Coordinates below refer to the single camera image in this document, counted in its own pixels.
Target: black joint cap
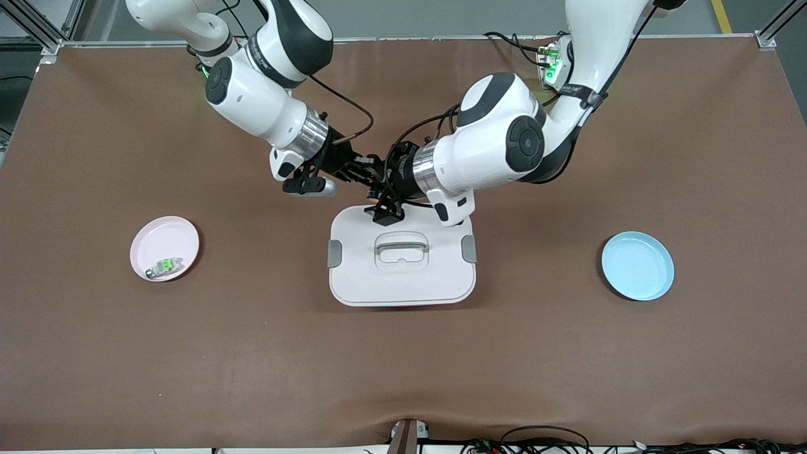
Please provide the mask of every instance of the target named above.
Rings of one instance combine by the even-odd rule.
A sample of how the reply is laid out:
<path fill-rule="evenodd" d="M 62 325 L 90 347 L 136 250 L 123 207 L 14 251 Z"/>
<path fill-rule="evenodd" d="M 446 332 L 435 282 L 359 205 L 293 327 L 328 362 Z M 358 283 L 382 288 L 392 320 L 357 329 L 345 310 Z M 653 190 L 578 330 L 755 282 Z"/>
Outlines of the black joint cap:
<path fill-rule="evenodd" d="M 280 175 L 280 176 L 282 176 L 283 178 L 285 178 L 285 177 L 287 177 L 287 176 L 291 175 L 291 172 L 293 172 L 293 171 L 295 171 L 295 167 L 294 167 L 294 166 L 292 166 L 292 165 L 291 165 L 290 163 L 288 163 L 288 162 L 284 162 L 284 163 L 283 163 L 283 164 L 280 166 L 280 170 L 278 170 L 278 175 Z"/>
<path fill-rule="evenodd" d="M 367 207 L 364 212 L 373 215 L 373 222 L 389 227 L 397 222 L 404 220 L 405 213 L 400 207 L 400 202 L 390 202 L 386 204 L 377 204 L 374 207 Z"/>
<path fill-rule="evenodd" d="M 681 6 L 687 0 L 654 0 L 653 5 L 658 6 L 662 10 L 674 10 L 675 8 Z"/>
<path fill-rule="evenodd" d="M 526 172 L 538 167 L 544 157 L 544 134 L 531 116 L 520 116 L 512 121 L 507 132 L 508 166 L 515 172 Z"/>
<path fill-rule="evenodd" d="M 434 204 L 434 211 L 437 212 L 437 217 L 440 218 L 440 221 L 446 222 L 449 220 L 449 212 L 445 209 L 444 204 Z"/>
<path fill-rule="evenodd" d="M 221 104 L 227 98 L 227 87 L 232 76 L 232 61 L 225 57 L 210 69 L 205 84 L 205 95 L 211 104 Z"/>

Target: plate rim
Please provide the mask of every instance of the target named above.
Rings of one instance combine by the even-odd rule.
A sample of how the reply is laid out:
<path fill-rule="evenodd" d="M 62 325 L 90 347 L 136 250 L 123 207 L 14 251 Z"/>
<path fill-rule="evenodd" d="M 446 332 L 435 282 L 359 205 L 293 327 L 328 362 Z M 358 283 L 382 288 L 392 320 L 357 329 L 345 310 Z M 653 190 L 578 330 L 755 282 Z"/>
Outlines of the plate rim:
<path fill-rule="evenodd" d="M 191 229 L 193 230 L 193 233 L 194 233 L 194 242 L 195 242 L 196 248 L 195 248 L 195 251 L 193 253 L 193 257 L 191 258 L 191 260 L 188 261 L 187 263 L 183 263 L 183 265 L 185 265 L 183 269 L 179 270 L 178 272 L 176 272 L 176 273 L 174 273 L 172 275 L 162 276 L 161 278 L 151 280 L 148 277 L 146 277 L 145 273 L 143 273 L 142 271 L 138 271 L 138 269 L 137 269 L 140 266 L 139 263 L 137 263 L 137 251 L 140 248 L 140 244 L 142 244 L 143 240 L 148 236 L 148 234 L 145 233 L 145 231 L 147 229 L 148 230 L 154 230 L 156 227 L 159 227 L 160 225 L 168 224 L 170 222 L 179 222 L 179 223 L 184 224 L 184 225 L 189 225 L 191 227 Z M 186 218 L 184 218 L 182 216 L 161 216 L 161 217 L 158 217 L 156 219 L 153 219 L 153 220 L 147 222 L 135 234 L 135 237 L 132 239 L 132 244 L 129 246 L 129 265 L 132 267 L 132 270 L 135 272 L 136 275 L 138 275 L 141 279 L 143 279 L 143 280 L 145 280 L 147 282 L 167 282 L 169 280 L 177 279 L 179 276 L 184 275 L 186 272 L 188 272 L 188 270 L 190 270 L 191 265 L 193 265 L 194 262 L 196 262 L 196 259 L 199 256 L 200 248 L 201 248 L 201 245 L 200 245 L 200 240 L 199 240 L 199 229 L 196 228 L 196 225 L 194 225 L 193 222 L 187 220 Z"/>
<path fill-rule="evenodd" d="M 653 250 L 660 252 L 663 255 L 663 258 L 665 259 L 664 260 L 665 263 L 669 264 L 669 270 L 667 272 L 668 275 L 669 275 L 669 277 L 668 277 L 668 282 L 669 283 L 665 283 L 657 292 L 653 293 L 653 295 L 651 295 L 650 297 L 638 298 L 638 297 L 635 297 L 635 296 L 631 296 L 631 295 L 629 295 L 629 294 L 627 294 L 625 292 L 622 292 L 619 288 L 617 288 L 616 285 L 614 285 L 613 281 L 611 280 L 611 277 L 613 277 L 613 276 L 608 276 L 608 268 L 605 266 L 605 257 L 606 257 L 606 255 L 608 253 L 608 250 L 612 249 L 614 244 L 616 244 L 617 242 L 619 242 L 620 240 L 623 240 L 623 239 L 637 239 L 637 240 L 640 240 L 640 241 L 642 241 L 642 240 L 650 240 L 657 247 L 653 247 L 652 245 L 648 245 L 648 246 L 652 247 Z M 634 300 L 634 301 L 653 301 L 653 300 L 657 300 L 660 297 L 667 294 L 667 292 L 670 291 L 670 289 L 672 288 L 672 284 L 675 281 L 675 261 L 673 261 L 673 259 L 672 259 L 672 254 L 670 254 L 670 251 L 667 249 L 667 247 L 664 246 L 664 244 L 662 242 L 660 242 L 657 238 L 653 237 L 652 235 L 650 235 L 648 233 L 644 233 L 644 232 L 638 232 L 638 231 L 634 231 L 634 230 L 629 230 L 627 232 L 617 233 L 616 235 L 613 235 L 612 237 L 610 237 L 610 239 L 605 243 L 605 246 L 603 247 L 602 255 L 600 257 L 600 266 L 602 267 L 603 275 L 605 276 L 605 280 L 607 281 L 608 285 L 611 288 L 613 288 L 616 292 L 618 292 L 620 295 L 622 295 L 622 296 L 624 296 L 626 298 L 629 298 L 631 300 Z"/>

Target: gray floor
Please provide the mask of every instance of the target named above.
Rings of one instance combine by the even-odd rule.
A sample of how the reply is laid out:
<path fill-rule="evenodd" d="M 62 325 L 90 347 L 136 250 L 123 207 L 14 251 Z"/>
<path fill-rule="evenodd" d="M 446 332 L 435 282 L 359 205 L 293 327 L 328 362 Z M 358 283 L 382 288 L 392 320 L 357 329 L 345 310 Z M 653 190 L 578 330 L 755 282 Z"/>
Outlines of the gray floor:
<path fill-rule="evenodd" d="M 234 4 L 236 0 L 227 0 Z M 500 31 L 520 35 L 553 35 L 567 28 L 563 0 L 309 0 L 328 20 L 337 39 L 433 38 L 478 36 Z M 247 35 L 263 24 L 251 0 L 242 0 L 234 12 Z M 128 14 L 123 0 L 98 0 L 95 16 L 83 40 L 176 40 L 141 28 Z M 240 27 L 229 13 L 221 17 L 231 30 Z M 719 33 L 710 0 L 689 0 L 673 15 L 654 20 L 648 34 L 690 35 Z"/>
<path fill-rule="evenodd" d="M 40 50 L 0 51 L 0 78 L 33 77 L 39 62 Z M 14 131 L 30 87 L 31 81 L 24 78 L 0 81 L 0 128 Z M 5 138 L 6 134 L 0 132 L 0 164 L 5 157 Z"/>
<path fill-rule="evenodd" d="M 223 0 L 232 5 L 236 0 Z M 564 0 L 309 0 L 328 20 L 337 39 L 409 39 L 435 36 L 478 36 L 499 31 L 523 36 L 552 35 L 566 28 Z M 734 32 L 761 28 L 788 0 L 723 0 Z M 177 40 L 140 27 L 128 14 L 124 0 L 95 0 L 83 30 L 75 40 Z M 252 0 L 240 0 L 234 11 L 251 35 L 263 24 Z M 230 28 L 240 34 L 232 14 L 224 12 Z M 699 35 L 720 32 L 711 0 L 688 0 L 665 19 L 654 19 L 648 35 Z M 3 37 L 0 36 L 0 51 Z M 776 37 L 776 50 L 801 110 L 807 111 L 807 13 L 797 16 Z M 0 77 L 32 75 L 36 52 L 0 52 Z M 763 85 L 764 75 L 760 75 Z M 13 130 L 29 81 L 0 82 L 0 127 Z"/>
<path fill-rule="evenodd" d="M 759 30 L 788 3 L 788 0 L 723 0 L 734 32 Z M 807 12 L 802 10 L 776 35 L 776 46 L 804 118 L 807 112 Z M 759 83 L 764 84 L 764 79 L 760 78 Z"/>

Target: silver metal ring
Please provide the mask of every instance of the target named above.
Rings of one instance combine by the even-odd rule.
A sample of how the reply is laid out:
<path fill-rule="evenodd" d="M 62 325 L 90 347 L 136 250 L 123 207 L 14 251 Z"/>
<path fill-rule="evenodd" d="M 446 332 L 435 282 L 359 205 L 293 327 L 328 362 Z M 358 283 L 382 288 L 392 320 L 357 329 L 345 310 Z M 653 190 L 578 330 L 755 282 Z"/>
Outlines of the silver metal ring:
<path fill-rule="evenodd" d="M 328 137 L 328 122 L 322 120 L 320 115 L 312 108 L 308 108 L 303 127 L 291 143 L 284 150 L 293 151 L 306 161 L 313 158 L 325 145 Z"/>
<path fill-rule="evenodd" d="M 445 190 L 440 180 L 437 179 L 437 171 L 434 168 L 434 149 L 438 141 L 431 141 L 415 152 L 415 159 L 412 161 L 412 175 L 415 183 L 423 193 L 432 189 Z"/>

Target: blue plate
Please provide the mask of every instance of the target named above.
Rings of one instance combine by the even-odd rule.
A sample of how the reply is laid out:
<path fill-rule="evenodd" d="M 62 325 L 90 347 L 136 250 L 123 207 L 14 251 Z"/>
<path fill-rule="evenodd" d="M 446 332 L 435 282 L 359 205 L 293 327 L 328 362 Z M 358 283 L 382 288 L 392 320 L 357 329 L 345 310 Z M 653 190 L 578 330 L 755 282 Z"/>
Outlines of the blue plate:
<path fill-rule="evenodd" d="M 675 277 L 667 248 L 647 233 L 623 232 L 611 238 L 603 249 L 602 263 L 608 283 L 636 301 L 661 297 Z"/>

